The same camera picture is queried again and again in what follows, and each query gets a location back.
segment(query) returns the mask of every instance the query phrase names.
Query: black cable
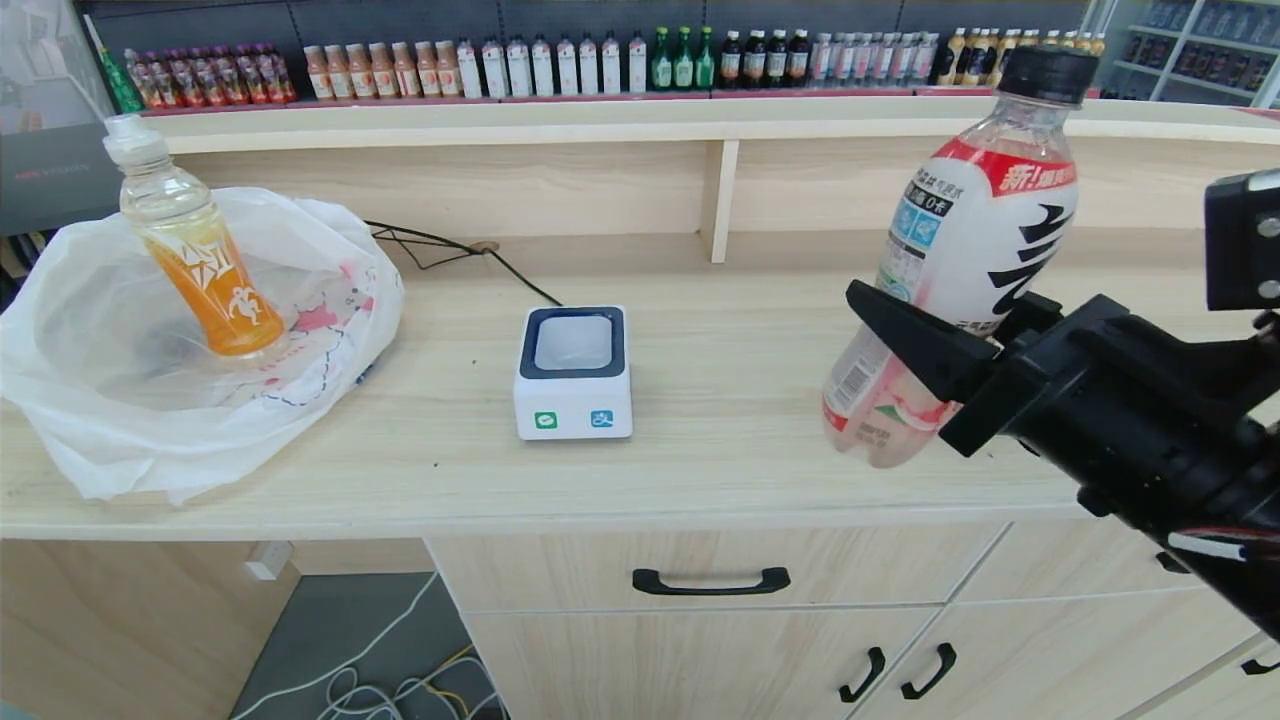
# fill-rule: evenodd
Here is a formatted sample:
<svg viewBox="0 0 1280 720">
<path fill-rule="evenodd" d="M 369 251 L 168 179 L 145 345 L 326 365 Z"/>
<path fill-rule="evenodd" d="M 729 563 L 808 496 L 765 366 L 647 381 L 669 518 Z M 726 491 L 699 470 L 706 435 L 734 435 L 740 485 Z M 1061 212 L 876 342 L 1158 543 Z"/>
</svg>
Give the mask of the black cable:
<svg viewBox="0 0 1280 720">
<path fill-rule="evenodd" d="M 440 237 L 438 234 L 431 234 L 429 232 L 402 228 L 402 227 L 398 227 L 398 225 L 389 225 L 387 223 L 380 223 L 378 220 L 365 220 L 365 223 L 369 227 L 374 228 L 372 236 L 376 240 L 383 240 L 383 241 L 387 241 L 387 242 L 394 242 L 394 243 L 399 245 L 401 249 L 404 252 L 407 252 L 408 256 L 413 260 L 413 264 L 417 265 L 419 270 L 429 270 L 431 268 L 436 268 L 439 265 L 453 263 L 454 260 L 462 260 L 463 258 L 472 258 L 475 255 L 493 255 L 494 260 L 497 260 L 498 263 L 500 263 L 502 266 L 506 268 L 507 272 L 511 273 L 516 279 L 518 279 L 525 287 L 527 287 L 529 290 L 536 292 L 544 300 L 547 300 L 552 305 L 556 305 L 557 307 L 563 307 L 564 306 L 563 302 L 561 302 L 559 300 L 556 300 L 556 297 L 553 297 L 550 293 L 548 293 L 543 288 L 540 288 L 536 284 L 534 284 L 534 282 L 530 281 L 529 278 L 526 278 L 524 275 L 524 273 L 521 273 L 511 263 L 508 263 L 506 258 L 503 258 L 502 255 L 499 255 L 497 250 L 493 250 L 493 249 L 489 249 L 489 247 L 475 249 L 475 247 L 471 247 L 470 245 L 462 245 L 461 242 L 449 240 L 447 237 Z M 413 238 L 399 237 L 398 233 L 404 233 L 404 234 L 416 236 L 416 237 L 413 237 Z M 449 249 L 453 249 L 453 250 L 460 250 L 462 252 L 462 255 L 454 255 L 453 258 L 445 258 L 444 260 L 436 260 L 435 263 L 428 263 L 428 264 L 424 265 L 422 261 L 417 259 L 417 255 L 415 255 L 413 251 L 408 249 L 410 245 L 428 245 L 428 246 L 431 246 L 431 247 L 449 247 Z"/>
</svg>

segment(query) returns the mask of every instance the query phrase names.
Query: floor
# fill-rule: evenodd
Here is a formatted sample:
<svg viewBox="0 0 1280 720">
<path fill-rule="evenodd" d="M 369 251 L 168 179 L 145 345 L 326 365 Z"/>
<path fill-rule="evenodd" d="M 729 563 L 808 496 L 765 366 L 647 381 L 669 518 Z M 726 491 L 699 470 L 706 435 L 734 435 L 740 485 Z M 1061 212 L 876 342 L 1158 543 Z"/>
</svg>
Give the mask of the floor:
<svg viewBox="0 0 1280 720">
<path fill-rule="evenodd" d="M 306 683 L 357 655 L 394 618 L 401 615 L 431 575 L 308 575 L 303 577 L 271 632 L 257 665 L 244 683 L 232 716 L 247 710 L 262 696 Z M 466 629 L 453 601 L 436 582 L 413 612 L 387 634 L 356 669 L 362 684 L 371 683 L 388 694 L 407 678 L 421 676 L 467 647 Z M 264 703 L 246 720 L 314 720 L 328 706 L 326 682 Z M 462 665 L 442 675 L 436 688 L 461 696 L 470 710 L 493 691 L 475 665 Z M 338 693 L 351 688 L 337 684 Z M 376 702 L 372 693 L 352 698 L 352 707 Z M 419 689 L 401 703 L 404 720 L 454 720 L 436 697 Z M 361 720 L 365 714 L 343 715 Z M 380 712 L 376 720 L 390 720 Z M 497 705 L 475 715 L 497 719 Z"/>
</svg>

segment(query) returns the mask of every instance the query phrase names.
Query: bottle cap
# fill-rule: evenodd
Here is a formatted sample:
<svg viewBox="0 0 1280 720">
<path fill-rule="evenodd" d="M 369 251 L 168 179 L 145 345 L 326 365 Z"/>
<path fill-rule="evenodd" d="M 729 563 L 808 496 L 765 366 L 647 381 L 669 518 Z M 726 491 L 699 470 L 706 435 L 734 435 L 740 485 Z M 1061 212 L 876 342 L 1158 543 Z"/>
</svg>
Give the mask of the bottle cap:
<svg viewBox="0 0 1280 720">
<path fill-rule="evenodd" d="M 142 119 L 142 115 L 113 115 L 102 120 L 106 137 L 102 146 L 116 165 L 155 163 L 169 156 L 164 136 Z"/>
<path fill-rule="evenodd" d="M 1033 100 L 1079 106 L 1098 70 L 1097 58 L 1074 47 L 1023 45 L 1010 53 L 996 90 Z"/>
</svg>

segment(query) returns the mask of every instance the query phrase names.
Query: white bottle cap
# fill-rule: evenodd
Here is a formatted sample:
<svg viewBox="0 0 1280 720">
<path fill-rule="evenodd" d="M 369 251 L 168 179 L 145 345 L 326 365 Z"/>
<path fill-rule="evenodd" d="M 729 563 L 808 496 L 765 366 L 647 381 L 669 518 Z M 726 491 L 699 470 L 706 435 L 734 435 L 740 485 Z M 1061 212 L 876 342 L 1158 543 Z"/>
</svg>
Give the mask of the white bottle cap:
<svg viewBox="0 0 1280 720">
<path fill-rule="evenodd" d="M 106 137 L 102 146 L 116 165 L 141 165 L 169 156 L 164 136 L 142 119 L 142 115 L 113 115 L 102 120 Z"/>
</svg>

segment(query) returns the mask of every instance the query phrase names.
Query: wooden countertop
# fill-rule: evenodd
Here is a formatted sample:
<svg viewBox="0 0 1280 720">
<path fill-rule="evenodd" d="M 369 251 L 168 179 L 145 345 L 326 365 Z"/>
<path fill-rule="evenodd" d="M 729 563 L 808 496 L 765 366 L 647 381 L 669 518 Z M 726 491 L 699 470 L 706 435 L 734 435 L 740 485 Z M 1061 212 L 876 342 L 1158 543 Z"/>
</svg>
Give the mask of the wooden countertop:
<svg viewBox="0 0 1280 720">
<path fill-rule="evenodd" d="M 716 100 L 366 105 L 150 118 L 175 154 L 335 147 L 797 140 L 954 135 L 991 97 L 755 97 Z M 1280 122 L 1233 108 L 1089 100 L 1071 137 L 1280 142 Z"/>
<path fill-rule="evenodd" d="M 628 307 L 635 437 L 586 443 L 516 438 L 515 357 L 539 299 L 489 259 L 420 272 L 390 246 L 407 287 L 396 342 L 259 471 L 179 509 L 160 495 L 84 501 L 5 404 L 0 533 L 323 539 L 1079 515 L 1074 483 L 1010 442 L 972 460 L 934 443 L 893 470 L 826 445 L 819 387 L 856 327 L 844 288 L 870 277 L 882 242 L 745 234 L 714 266 L 694 236 L 506 241 L 562 301 Z M 1249 314 L 1203 310 L 1199 255 L 1199 231 L 1076 231 L 1037 290 L 1069 307 L 1107 292 L 1188 338 L 1245 334 Z"/>
</svg>

